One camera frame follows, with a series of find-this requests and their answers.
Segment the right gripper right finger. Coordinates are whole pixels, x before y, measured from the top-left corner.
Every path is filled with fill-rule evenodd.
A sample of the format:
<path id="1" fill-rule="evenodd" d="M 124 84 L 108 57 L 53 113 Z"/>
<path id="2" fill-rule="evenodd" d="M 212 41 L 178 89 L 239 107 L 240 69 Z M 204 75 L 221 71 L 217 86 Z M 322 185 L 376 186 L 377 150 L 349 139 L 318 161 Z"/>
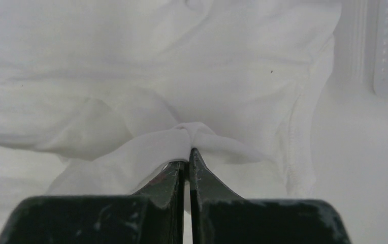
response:
<path id="1" fill-rule="evenodd" d="M 206 166 L 189 158 L 194 243 L 350 243 L 338 212 L 312 199 L 245 199 Z"/>

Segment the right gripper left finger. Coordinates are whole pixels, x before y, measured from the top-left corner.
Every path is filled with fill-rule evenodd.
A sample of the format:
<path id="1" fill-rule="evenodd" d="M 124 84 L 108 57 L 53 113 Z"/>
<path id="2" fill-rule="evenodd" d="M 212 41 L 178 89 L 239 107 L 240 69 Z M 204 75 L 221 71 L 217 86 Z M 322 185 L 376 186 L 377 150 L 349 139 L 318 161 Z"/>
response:
<path id="1" fill-rule="evenodd" d="M 171 162 L 132 195 L 24 199 L 0 243 L 182 243 L 184 167 Z"/>

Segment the white t shirt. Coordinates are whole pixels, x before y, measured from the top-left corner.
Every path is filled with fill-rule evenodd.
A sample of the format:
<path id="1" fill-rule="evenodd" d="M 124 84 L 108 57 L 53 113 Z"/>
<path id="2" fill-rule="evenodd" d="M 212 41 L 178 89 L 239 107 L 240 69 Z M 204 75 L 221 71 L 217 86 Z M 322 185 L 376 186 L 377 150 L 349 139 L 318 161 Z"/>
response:
<path id="1" fill-rule="evenodd" d="M 0 1 L 0 218 L 129 194 L 197 148 L 246 198 L 305 197 L 338 1 Z"/>

